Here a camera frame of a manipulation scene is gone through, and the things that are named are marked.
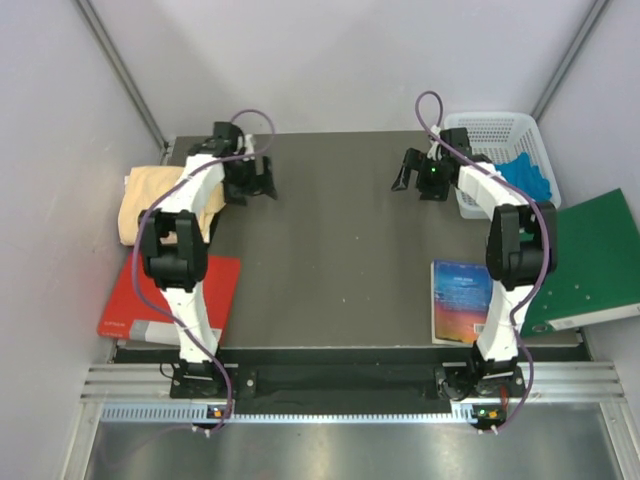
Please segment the yellow t shirt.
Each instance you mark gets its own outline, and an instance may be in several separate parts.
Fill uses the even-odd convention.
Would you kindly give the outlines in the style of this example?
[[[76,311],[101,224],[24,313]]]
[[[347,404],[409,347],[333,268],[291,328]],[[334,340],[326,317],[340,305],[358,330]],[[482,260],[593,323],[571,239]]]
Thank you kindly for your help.
[[[133,246],[138,232],[138,217],[143,210],[165,194],[179,180],[184,171],[177,166],[142,166],[132,168],[126,177],[124,196],[118,214],[120,243]],[[217,184],[205,207],[198,211],[198,222],[205,243],[209,243],[214,216],[226,203],[224,189]]]

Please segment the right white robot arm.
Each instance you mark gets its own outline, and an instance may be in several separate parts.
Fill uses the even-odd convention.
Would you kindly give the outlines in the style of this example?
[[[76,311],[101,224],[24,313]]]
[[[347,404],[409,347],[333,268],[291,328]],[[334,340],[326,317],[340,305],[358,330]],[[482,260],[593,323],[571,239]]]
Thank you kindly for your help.
[[[433,126],[427,134],[430,150],[408,149],[391,189],[407,189],[415,173],[423,200],[444,200],[454,187],[491,220],[485,264],[492,297],[465,372],[469,388],[487,396],[516,375],[524,318],[545,277],[556,268],[556,208],[534,201],[488,158],[474,155],[466,129]]]

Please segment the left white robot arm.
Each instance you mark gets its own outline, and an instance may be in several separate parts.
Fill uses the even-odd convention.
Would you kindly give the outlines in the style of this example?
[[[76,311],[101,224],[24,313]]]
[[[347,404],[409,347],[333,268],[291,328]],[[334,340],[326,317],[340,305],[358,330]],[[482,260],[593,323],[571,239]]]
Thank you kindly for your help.
[[[227,374],[216,359],[219,342],[209,326],[204,296],[209,245],[199,216],[218,187],[223,201],[235,205],[260,195],[278,198],[271,159],[232,121],[216,122],[212,135],[193,145],[174,186],[140,213],[134,243],[144,274],[167,301],[165,314],[178,331],[175,380],[192,379],[209,397],[224,390]]]

